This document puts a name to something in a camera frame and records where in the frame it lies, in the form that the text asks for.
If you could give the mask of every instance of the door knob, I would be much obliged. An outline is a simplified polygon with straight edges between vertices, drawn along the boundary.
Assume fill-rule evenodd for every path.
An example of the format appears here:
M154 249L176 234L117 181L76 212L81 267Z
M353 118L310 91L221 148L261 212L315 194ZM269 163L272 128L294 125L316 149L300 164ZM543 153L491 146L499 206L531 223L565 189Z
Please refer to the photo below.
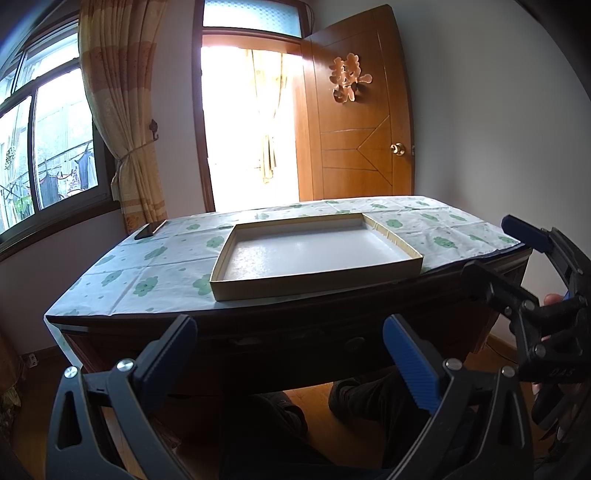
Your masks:
M404 149L404 145L402 145L401 143L390 145L390 151L393 154L398 155L399 157L402 157L402 155L404 155L404 152L406 152L406 150Z

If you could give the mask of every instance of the smartphone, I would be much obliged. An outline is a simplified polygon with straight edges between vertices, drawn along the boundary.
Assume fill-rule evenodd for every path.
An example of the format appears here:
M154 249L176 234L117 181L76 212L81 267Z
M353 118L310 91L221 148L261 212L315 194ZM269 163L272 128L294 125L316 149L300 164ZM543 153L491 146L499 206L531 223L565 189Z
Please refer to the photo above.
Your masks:
M142 238L148 238L150 236L154 236L154 234L160 230L166 223L166 220L159 220L158 222L152 222L142 228L138 234L134 237L135 240L141 240Z

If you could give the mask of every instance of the desk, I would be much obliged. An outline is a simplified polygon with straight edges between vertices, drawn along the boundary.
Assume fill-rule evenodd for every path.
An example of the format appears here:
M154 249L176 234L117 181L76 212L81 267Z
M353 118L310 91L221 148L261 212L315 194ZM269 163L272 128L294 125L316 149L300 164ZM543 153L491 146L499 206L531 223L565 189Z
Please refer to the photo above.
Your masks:
M347 291L216 302L209 275L232 225L298 216L363 212L424 255L418 278ZM521 282L531 250L498 227L418 196L322 200L168 221L134 234L99 259L46 314L76 365L109 369L136 357L178 313L199 328L176 393L271 391L318 384L388 365L381 325L402 313L443 356L465 358L497 315L467 298L463 264L479 257Z

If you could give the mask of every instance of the silver bolt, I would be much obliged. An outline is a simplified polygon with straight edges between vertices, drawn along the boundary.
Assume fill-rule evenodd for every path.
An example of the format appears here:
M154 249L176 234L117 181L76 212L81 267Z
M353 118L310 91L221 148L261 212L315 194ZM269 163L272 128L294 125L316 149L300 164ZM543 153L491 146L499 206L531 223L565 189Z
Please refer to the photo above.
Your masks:
M445 360L445 366L448 367L449 370L457 372L458 370L462 369L462 362L460 362L457 358L448 358Z
M68 367L64 371L64 377L66 378L74 378L78 374L78 369L76 367Z
M546 356L546 347L542 344L536 345L534 348L534 353L539 358L544 358Z
M117 370L120 372L128 372L134 367L134 361L131 358L124 358L117 364Z
M515 369L513 367L509 367L508 365L501 368L501 373L505 375L507 378L513 378L515 376Z
M534 311L535 303L532 302L531 300L524 300L524 302L522 303L522 305L523 305L523 308L525 310L529 310L530 312L533 312Z

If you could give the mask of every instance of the door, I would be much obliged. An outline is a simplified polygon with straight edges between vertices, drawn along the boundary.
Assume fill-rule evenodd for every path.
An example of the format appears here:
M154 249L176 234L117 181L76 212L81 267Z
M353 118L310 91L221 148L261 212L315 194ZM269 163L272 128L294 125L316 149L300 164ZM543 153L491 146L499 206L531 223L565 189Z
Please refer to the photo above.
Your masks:
M372 79L353 85L354 101L339 103L331 65L349 53L359 57L361 75ZM302 55L310 196L320 200L412 194L410 99L392 8L383 5L312 34L302 43Z

